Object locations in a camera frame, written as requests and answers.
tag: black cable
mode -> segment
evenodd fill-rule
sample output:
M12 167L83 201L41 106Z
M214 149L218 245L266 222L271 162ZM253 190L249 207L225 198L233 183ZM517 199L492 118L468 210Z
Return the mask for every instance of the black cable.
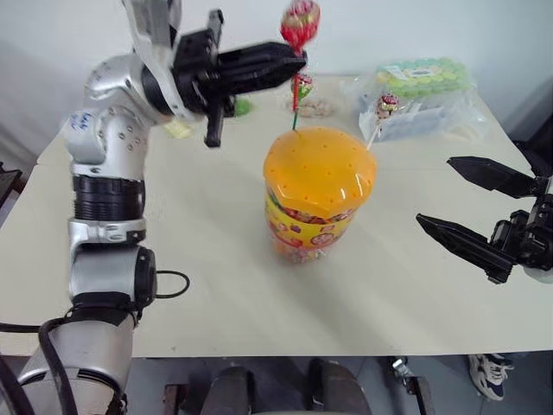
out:
M73 396L66 370L55 351L49 334L50 331L63 324L63 322L65 322L64 318L55 318L42 324L38 331L38 341L41 344L44 358L54 378L55 388L60 398L61 413L63 415L78 415L75 397Z
M156 274L178 275L179 277L182 277L182 279L184 279L186 281L186 283L184 285L184 288L182 290L174 292L172 294L156 294L156 298L161 298L161 299L175 298L175 297L178 297L181 294L184 294L185 292L188 291L188 288L190 288L190 278L188 277L187 274L184 274L184 273L178 272L178 271L167 271L167 270L156 271Z
M3 333L38 333L41 326L27 326L22 324L8 324L0 322L0 331Z
M0 393L4 396L10 413L15 415L35 415L29 398L17 381L8 364L0 356Z

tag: white wall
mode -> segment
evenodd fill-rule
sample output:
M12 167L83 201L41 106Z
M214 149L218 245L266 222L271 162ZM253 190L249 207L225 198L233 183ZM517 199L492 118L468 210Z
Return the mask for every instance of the white wall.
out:
M182 27L201 27L207 11L220 7L222 48L278 40L288 2L185 0ZM472 68L481 96L516 138L553 111L552 0L319 3L320 33L307 47L314 72L360 73L382 61L449 55ZM0 137L26 147L14 155L0 143L0 159L38 154L79 105L89 71L129 49L118 0L0 0Z

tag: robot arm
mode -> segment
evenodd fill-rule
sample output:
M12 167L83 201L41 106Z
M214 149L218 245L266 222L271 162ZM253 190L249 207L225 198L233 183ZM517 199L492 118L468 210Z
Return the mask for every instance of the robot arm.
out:
M306 63L274 42L219 54L220 10L210 13L206 29L175 41L165 0L124 5L135 53L92 71L85 108L61 129L75 192L69 221L73 307L41 328L42 349L18 378L37 414L125 413L132 333L156 297L155 255L139 245L146 236L149 128L174 115L207 115L206 145L219 147L235 94L281 85ZM0 414L7 411L0 408Z
M489 242L457 223L419 214L424 231L446 249L482 268L495 284L507 281L514 265L543 283L553 283L553 178L529 177L481 157L452 157L448 163L466 180L514 197L534 197L530 211L500 220Z

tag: transparent plastic wrapper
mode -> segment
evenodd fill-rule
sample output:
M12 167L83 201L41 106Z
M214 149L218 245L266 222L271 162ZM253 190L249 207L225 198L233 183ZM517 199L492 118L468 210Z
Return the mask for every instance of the transparent plastic wrapper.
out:
M367 146L459 126L483 136L486 119L474 103L475 89L467 68L450 58L392 62L342 85Z
M298 88L298 115L303 118L324 118L334 112L334 105L328 100L320 96L317 92L316 80L311 75L300 73ZM291 92L294 92L294 80L290 82ZM285 108L294 113L294 97L286 100Z
M265 158L265 217L275 251L292 263L327 253L367 200L372 154L352 136L307 127L278 137Z

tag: orange lid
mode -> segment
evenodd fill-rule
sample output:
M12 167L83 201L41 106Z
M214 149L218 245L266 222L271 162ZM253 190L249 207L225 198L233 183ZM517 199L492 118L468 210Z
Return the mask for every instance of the orange lid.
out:
M372 191L372 154L354 137L327 127L288 131L265 158L265 181L286 208L331 218L358 208Z

